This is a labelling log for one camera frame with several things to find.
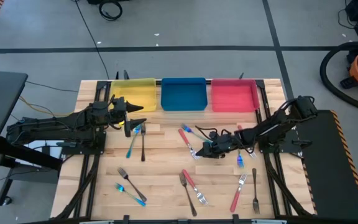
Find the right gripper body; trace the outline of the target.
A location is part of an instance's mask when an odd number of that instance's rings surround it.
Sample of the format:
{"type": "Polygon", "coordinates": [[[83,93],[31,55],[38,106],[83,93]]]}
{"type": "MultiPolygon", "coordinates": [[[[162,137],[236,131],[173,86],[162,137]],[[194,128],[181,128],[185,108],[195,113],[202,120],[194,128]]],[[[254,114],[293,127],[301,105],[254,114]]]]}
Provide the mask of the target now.
{"type": "Polygon", "coordinates": [[[209,156],[225,156],[226,153],[239,149],[240,144],[230,133],[219,135],[216,131],[211,131],[209,137],[212,141],[208,149],[209,156]]]}

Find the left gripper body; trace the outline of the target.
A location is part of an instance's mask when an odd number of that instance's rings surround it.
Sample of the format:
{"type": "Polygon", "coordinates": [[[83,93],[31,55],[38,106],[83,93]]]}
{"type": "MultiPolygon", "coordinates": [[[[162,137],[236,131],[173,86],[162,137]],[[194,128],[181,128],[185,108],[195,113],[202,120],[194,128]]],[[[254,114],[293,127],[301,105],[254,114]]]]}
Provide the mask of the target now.
{"type": "Polygon", "coordinates": [[[113,109],[109,110],[109,125],[116,130],[124,128],[125,136],[131,136],[130,122],[127,119],[127,103],[123,97],[115,98],[112,96],[110,103],[113,109]]]}

